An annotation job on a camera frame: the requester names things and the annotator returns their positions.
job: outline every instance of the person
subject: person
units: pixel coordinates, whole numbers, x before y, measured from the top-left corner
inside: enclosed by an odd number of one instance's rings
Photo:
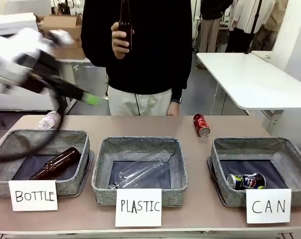
[[[201,43],[199,52],[215,52],[221,17],[233,0],[201,0]]]
[[[178,116],[192,67],[191,0],[129,1],[132,49],[118,31],[120,0],[86,0],[82,48],[106,67],[112,116]]]
[[[255,35],[252,49],[258,51],[271,51],[273,49],[278,31],[281,28],[288,0],[276,0],[272,13],[267,22],[261,26]]]
[[[263,0],[259,17],[256,21],[254,32],[251,34],[252,26],[255,20],[255,15],[259,6],[260,0],[234,0],[230,13],[229,24],[233,29],[229,34],[229,41],[225,52],[245,52],[250,46],[254,34],[259,31],[262,24],[268,20],[275,0]]]

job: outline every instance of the red soda can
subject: red soda can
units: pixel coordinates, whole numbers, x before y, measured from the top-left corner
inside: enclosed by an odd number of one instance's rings
[[[200,137],[208,137],[210,134],[209,125],[206,123],[203,115],[196,114],[194,116],[194,124]]]

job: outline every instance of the wristwatch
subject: wristwatch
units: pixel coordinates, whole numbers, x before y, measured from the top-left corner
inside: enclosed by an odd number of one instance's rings
[[[177,100],[177,99],[171,99],[171,102],[176,102],[176,103],[178,103],[178,104],[181,104],[181,102],[182,102],[182,97],[180,97],[179,100]]]

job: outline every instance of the clear plastic bottle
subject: clear plastic bottle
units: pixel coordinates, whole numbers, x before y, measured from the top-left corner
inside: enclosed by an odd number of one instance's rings
[[[36,125],[35,129],[50,129],[58,122],[59,114],[56,111],[51,111],[44,118],[42,118]]]
[[[150,183],[149,178],[156,179],[169,170],[167,161],[170,157],[170,153],[165,150],[160,153],[150,153],[119,171],[108,188],[143,188]]]

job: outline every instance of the finger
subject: finger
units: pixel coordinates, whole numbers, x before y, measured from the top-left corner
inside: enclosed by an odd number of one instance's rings
[[[111,26],[111,31],[117,31],[119,28],[119,23],[115,22],[112,26]]]
[[[127,48],[122,48],[122,47],[119,47],[119,46],[115,46],[113,48],[114,52],[119,52],[119,53],[128,53],[129,50]]]
[[[113,40],[113,42],[114,42],[114,45],[116,45],[116,46],[125,46],[125,47],[128,47],[128,46],[129,46],[129,42],[123,41],[123,40],[119,40],[119,39],[117,39],[117,38],[115,38],[115,39]]]
[[[115,38],[125,38],[126,37],[126,32],[124,31],[113,31],[111,36],[113,39]]]

